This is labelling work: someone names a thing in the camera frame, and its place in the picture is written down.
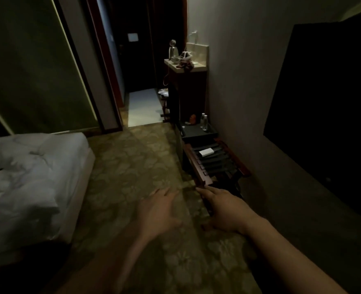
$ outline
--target water bottle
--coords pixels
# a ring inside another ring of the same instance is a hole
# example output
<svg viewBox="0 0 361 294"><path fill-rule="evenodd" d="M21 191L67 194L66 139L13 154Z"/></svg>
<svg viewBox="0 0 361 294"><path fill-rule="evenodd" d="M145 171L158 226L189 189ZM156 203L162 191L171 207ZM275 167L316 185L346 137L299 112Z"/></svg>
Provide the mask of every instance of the water bottle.
<svg viewBox="0 0 361 294"><path fill-rule="evenodd" d="M204 131L207 131L207 114L205 114L204 116L203 116L203 130Z"/></svg>
<svg viewBox="0 0 361 294"><path fill-rule="evenodd" d="M201 127L201 129L203 128L203 117L204 117L204 116L205 116L205 114L202 113L201 119L200 119L200 127Z"/></svg>

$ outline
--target forearm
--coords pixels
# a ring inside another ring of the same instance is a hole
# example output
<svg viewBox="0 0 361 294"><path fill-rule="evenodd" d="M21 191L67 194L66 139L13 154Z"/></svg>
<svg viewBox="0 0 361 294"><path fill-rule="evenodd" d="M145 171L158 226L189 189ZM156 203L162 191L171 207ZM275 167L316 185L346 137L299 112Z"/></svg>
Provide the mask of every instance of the forearm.
<svg viewBox="0 0 361 294"><path fill-rule="evenodd" d="M244 233L252 239L292 293L346 293L266 219L255 217L245 222Z"/></svg>
<svg viewBox="0 0 361 294"><path fill-rule="evenodd" d="M147 245L139 239L139 225L131 222L93 260L77 272L57 293L106 293L123 287L124 281Z"/></svg>

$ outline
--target crumpled duvet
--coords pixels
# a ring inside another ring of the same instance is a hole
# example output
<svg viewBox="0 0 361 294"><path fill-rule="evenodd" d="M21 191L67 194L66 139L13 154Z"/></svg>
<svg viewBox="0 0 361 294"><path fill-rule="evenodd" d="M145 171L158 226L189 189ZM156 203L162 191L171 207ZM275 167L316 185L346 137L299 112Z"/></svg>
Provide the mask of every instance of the crumpled duvet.
<svg viewBox="0 0 361 294"><path fill-rule="evenodd" d="M88 149L82 133L0 138L0 252L56 234Z"/></svg>

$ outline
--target hand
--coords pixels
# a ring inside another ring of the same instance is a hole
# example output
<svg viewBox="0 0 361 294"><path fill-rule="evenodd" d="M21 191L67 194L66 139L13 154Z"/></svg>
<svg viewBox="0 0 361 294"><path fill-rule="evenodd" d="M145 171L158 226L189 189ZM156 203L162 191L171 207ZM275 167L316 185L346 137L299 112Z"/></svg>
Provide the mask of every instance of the hand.
<svg viewBox="0 0 361 294"><path fill-rule="evenodd" d="M172 202L178 192L155 189L149 197L140 201L137 218L140 224L140 237L150 242L157 236L182 225L182 221L172 217Z"/></svg>
<svg viewBox="0 0 361 294"><path fill-rule="evenodd" d="M259 218L246 202L241 198L233 196L230 192L205 185L205 188L196 188L202 197L212 204L214 215L207 224L203 225L204 230L212 228L223 231L237 231L246 234L246 226L255 218Z"/></svg>

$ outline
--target floral carpet pattern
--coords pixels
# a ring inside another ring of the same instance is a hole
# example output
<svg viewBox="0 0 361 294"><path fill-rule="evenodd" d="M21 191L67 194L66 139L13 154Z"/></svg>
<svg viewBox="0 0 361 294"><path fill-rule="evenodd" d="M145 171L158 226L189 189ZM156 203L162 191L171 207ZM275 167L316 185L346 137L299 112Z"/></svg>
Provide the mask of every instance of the floral carpet pattern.
<svg viewBox="0 0 361 294"><path fill-rule="evenodd" d="M156 187L180 191L174 215L183 226L152 242L124 293L261 293L242 256L245 239L203 232L209 218L192 177L182 171L168 123L125 128L88 139L96 155L68 260L44 293L54 292L133 218L138 200Z"/></svg>

